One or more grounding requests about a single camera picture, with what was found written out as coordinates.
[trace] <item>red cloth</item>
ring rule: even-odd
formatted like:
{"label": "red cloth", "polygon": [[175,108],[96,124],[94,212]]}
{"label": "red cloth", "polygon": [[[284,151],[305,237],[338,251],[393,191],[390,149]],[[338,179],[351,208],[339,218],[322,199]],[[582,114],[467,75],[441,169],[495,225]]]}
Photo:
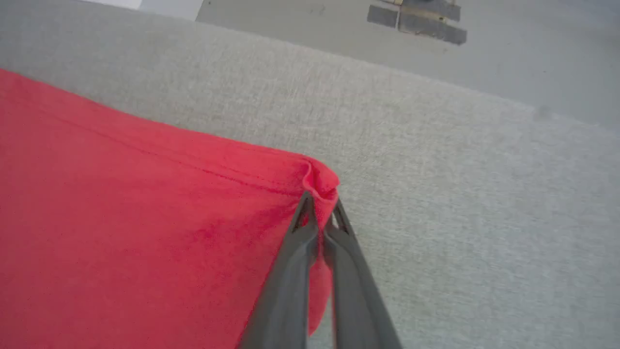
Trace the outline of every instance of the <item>red cloth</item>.
{"label": "red cloth", "polygon": [[[306,156],[177,129],[0,71],[0,347],[234,348]],[[311,270],[310,330],[330,273]]]}

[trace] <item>gray textured fabric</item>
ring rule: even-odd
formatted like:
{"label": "gray textured fabric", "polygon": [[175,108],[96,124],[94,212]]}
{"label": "gray textured fabric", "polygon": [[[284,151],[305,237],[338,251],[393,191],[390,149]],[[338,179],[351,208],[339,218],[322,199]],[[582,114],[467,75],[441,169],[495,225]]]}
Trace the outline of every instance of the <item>gray textured fabric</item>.
{"label": "gray textured fabric", "polygon": [[[328,164],[406,348],[619,347],[620,140],[605,129],[263,37],[65,0],[0,4],[0,67]],[[329,332],[325,321],[312,347],[330,347]]]}

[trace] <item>red towel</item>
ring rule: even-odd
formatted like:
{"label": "red towel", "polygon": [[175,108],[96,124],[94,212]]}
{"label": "red towel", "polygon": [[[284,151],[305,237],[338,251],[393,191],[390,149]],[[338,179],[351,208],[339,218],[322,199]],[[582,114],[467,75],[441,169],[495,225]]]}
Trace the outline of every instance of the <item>red towel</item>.
{"label": "red towel", "polygon": [[[0,347],[232,349],[302,193],[323,226],[336,185],[0,71]],[[311,332],[329,292],[319,260]]]}

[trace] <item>red fabric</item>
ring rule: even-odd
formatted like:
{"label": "red fabric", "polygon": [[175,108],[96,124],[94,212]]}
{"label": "red fabric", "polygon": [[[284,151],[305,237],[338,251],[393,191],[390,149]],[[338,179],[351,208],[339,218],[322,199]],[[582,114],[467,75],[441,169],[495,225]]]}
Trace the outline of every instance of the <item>red fabric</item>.
{"label": "red fabric", "polygon": [[[0,347],[232,349],[303,191],[324,225],[336,185],[0,71]],[[318,261],[311,331],[329,291]]]}

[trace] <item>tweezers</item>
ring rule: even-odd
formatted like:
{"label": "tweezers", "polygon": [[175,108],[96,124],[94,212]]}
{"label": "tweezers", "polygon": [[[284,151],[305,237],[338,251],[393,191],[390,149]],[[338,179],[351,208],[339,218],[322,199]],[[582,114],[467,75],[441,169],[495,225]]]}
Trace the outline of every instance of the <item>tweezers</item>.
{"label": "tweezers", "polygon": [[334,347],[402,348],[340,200],[323,233],[319,249],[314,201],[306,191],[237,349],[306,349],[308,273],[319,250],[332,270]]}

